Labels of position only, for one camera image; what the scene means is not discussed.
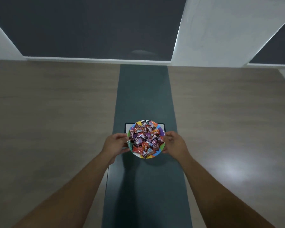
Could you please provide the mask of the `person's right hand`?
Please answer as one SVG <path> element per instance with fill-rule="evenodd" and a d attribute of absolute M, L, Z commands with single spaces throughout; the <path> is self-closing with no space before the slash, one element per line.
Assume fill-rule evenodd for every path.
<path fill-rule="evenodd" d="M 162 153 L 167 153 L 179 163 L 182 163 L 186 159 L 190 159 L 191 155 L 188 151 L 187 145 L 184 139 L 175 132 L 173 140 L 168 140 L 163 137 L 165 146 Z"/>

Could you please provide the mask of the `person's right forearm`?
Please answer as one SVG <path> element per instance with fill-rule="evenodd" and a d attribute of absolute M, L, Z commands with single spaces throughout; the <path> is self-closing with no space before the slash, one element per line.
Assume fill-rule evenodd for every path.
<path fill-rule="evenodd" d="M 207 228 L 276 228 L 186 153 L 177 159 Z"/>

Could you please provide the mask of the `person's left forearm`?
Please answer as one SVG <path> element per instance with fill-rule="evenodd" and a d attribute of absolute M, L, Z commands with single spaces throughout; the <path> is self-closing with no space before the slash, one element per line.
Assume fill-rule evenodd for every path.
<path fill-rule="evenodd" d="M 83 228 L 106 169 L 115 158 L 99 153 L 12 228 Z"/>

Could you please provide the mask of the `dark green table runner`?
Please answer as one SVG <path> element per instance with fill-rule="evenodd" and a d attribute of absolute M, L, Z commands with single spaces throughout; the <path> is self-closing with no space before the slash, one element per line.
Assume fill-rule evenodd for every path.
<path fill-rule="evenodd" d="M 167 66 L 120 66 L 113 133 L 128 122 L 130 151 L 108 168 L 102 228 L 192 228 L 183 170 L 154 125 L 177 131 Z"/>

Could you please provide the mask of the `person's left hand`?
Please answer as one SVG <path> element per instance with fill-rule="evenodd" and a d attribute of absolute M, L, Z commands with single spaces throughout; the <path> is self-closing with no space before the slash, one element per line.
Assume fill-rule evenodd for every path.
<path fill-rule="evenodd" d="M 112 134 L 106 138 L 100 154 L 109 161 L 108 165 L 111 165 L 118 155 L 129 151 L 128 140 L 116 139 L 116 134 Z"/>

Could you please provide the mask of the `white tray with black rim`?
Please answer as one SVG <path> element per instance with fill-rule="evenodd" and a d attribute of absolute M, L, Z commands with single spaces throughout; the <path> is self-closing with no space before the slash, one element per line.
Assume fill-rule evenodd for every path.
<path fill-rule="evenodd" d="M 128 133 L 129 130 L 134 127 L 136 125 L 136 123 L 125 123 L 125 133 Z M 160 129 L 160 135 L 161 136 L 164 136 L 165 135 L 165 132 L 166 132 L 166 126 L 164 123 L 156 123 L 154 122 L 154 125 L 157 127 L 157 128 L 161 128 Z"/>

